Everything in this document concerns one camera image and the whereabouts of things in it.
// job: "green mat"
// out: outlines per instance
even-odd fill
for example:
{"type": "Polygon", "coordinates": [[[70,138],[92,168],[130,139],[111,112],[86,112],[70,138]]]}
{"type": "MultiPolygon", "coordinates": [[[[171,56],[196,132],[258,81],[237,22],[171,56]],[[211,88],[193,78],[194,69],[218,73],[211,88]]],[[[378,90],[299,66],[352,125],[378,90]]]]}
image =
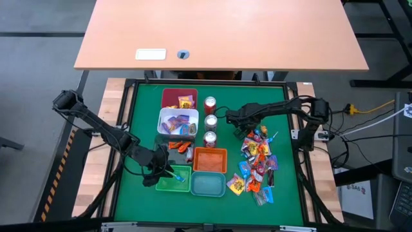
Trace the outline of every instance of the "green mat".
{"type": "MultiPolygon", "coordinates": [[[[228,106],[238,110],[246,103],[266,104],[283,101],[282,88],[273,87],[239,87],[239,86],[178,86],[140,84],[133,114],[131,133],[139,137],[141,146],[152,148],[157,134],[156,125],[160,111],[160,102],[164,88],[196,88],[198,94],[198,111],[200,114],[199,132],[196,145],[203,146],[204,115],[203,100],[208,96],[216,98],[218,107],[228,106]]],[[[186,222],[210,224],[250,224],[250,225],[289,225],[302,226],[303,219],[294,159],[292,156],[290,132],[286,115],[267,117],[263,120],[269,135],[278,131],[272,143],[272,152],[277,155],[279,170],[275,171],[275,188],[272,190],[274,204],[258,206],[252,193],[243,192],[235,195],[229,188],[221,198],[197,197],[189,193],[157,191],[155,187],[142,185],[142,177],[124,171],[115,211],[115,221],[144,222],[186,222]]],[[[240,174],[238,163],[241,140],[233,136],[234,126],[219,119],[218,148],[228,151],[226,180],[229,181],[236,172],[240,174]]],[[[127,158],[126,166],[140,173],[140,166],[127,158]]],[[[267,176],[263,187],[267,186],[267,176]]]]}

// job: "orange tray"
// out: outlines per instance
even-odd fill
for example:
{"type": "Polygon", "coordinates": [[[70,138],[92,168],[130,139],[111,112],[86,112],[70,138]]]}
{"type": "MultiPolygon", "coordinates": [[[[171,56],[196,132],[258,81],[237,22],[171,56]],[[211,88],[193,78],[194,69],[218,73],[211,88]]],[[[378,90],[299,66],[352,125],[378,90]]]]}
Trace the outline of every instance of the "orange tray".
{"type": "Polygon", "coordinates": [[[193,170],[226,173],[227,150],[219,148],[195,148],[193,170]]]}

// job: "gray floor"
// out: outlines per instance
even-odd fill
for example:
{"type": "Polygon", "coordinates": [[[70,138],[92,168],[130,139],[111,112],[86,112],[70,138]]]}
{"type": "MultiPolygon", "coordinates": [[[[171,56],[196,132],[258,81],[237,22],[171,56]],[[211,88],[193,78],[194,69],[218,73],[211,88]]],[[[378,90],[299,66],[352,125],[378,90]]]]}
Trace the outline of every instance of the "gray floor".
{"type": "MultiPolygon", "coordinates": [[[[396,1],[386,1],[395,22],[408,41],[412,32],[396,1]]],[[[93,0],[4,0],[0,2],[0,31],[83,32],[88,24],[93,0]]],[[[387,32],[378,6],[345,6],[356,32],[387,32]]],[[[45,176],[53,160],[53,151],[63,120],[51,111],[52,100],[63,89],[75,88],[81,72],[73,69],[81,38],[0,38],[0,136],[25,144],[23,151],[2,149],[0,155],[0,224],[31,221],[37,207],[45,176]]],[[[318,97],[330,102],[334,110],[354,103],[366,110],[393,99],[396,90],[350,88],[350,79],[385,79],[405,65],[400,46],[391,40],[360,40],[360,47],[370,67],[364,73],[292,72],[287,81],[313,82],[318,97]]],[[[136,77],[142,72],[91,72],[84,98],[97,112],[108,77],[136,77]]],[[[345,117],[347,128],[371,115],[345,117]]],[[[333,118],[338,126],[341,116],[333,118]]],[[[382,123],[354,136],[392,133],[392,121],[382,123]]],[[[391,139],[360,141],[365,155],[376,162],[391,156],[391,139]]],[[[330,153],[344,151],[343,144],[332,141],[330,153]]],[[[356,147],[351,146],[348,164],[367,165],[356,147]]]]}

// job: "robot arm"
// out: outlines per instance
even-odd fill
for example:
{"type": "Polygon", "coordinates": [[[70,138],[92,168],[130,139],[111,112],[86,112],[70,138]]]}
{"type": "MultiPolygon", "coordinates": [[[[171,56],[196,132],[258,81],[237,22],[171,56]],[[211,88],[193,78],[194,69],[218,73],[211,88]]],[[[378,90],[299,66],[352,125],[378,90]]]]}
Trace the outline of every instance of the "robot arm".
{"type": "Polygon", "coordinates": [[[87,122],[94,130],[100,132],[102,139],[116,149],[121,156],[129,156],[141,166],[146,166],[151,173],[143,175],[143,185],[152,186],[160,177],[172,177],[165,169],[173,172],[168,165],[167,148],[156,151],[139,146],[140,139],[131,133],[114,128],[91,112],[83,103],[83,98],[73,90],[64,90],[53,101],[53,110],[65,116],[74,116],[87,122]]]}
{"type": "Polygon", "coordinates": [[[248,103],[240,110],[227,110],[226,122],[238,128],[238,135],[244,137],[255,129],[265,117],[290,113],[296,114],[307,122],[305,128],[300,130],[297,136],[298,147],[305,151],[313,151],[314,135],[320,125],[328,122],[329,117],[329,103],[323,99],[298,96],[288,101],[271,104],[248,103]],[[309,113],[301,109],[303,104],[310,107],[309,113]]]}

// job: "yellow black hazard tape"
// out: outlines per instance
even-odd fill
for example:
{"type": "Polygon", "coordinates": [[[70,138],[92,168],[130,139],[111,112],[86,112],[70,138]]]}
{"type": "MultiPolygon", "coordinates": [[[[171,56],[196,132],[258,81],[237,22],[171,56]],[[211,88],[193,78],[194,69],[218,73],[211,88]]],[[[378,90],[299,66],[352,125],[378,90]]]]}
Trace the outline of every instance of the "yellow black hazard tape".
{"type": "Polygon", "coordinates": [[[73,142],[73,139],[75,137],[75,133],[76,133],[76,130],[72,130],[71,133],[70,133],[69,140],[68,140],[67,145],[66,145],[66,149],[64,150],[62,160],[61,160],[59,168],[56,172],[56,176],[53,180],[53,185],[50,188],[49,195],[47,196],[47,201],[46,201],[46,204],[44,205],[44,210],[41,214],[41,221],[42,222],[46,221],[47,213],[49,212],[50,206],[53,202],[54,194],[56,194],[57,186],[59,185],[60,177],[62,175],[64,165],[66,164],[67,157],[69,155],[69,151],[70,151],[70,148],[71,148],[71,143],[73,142]]]}

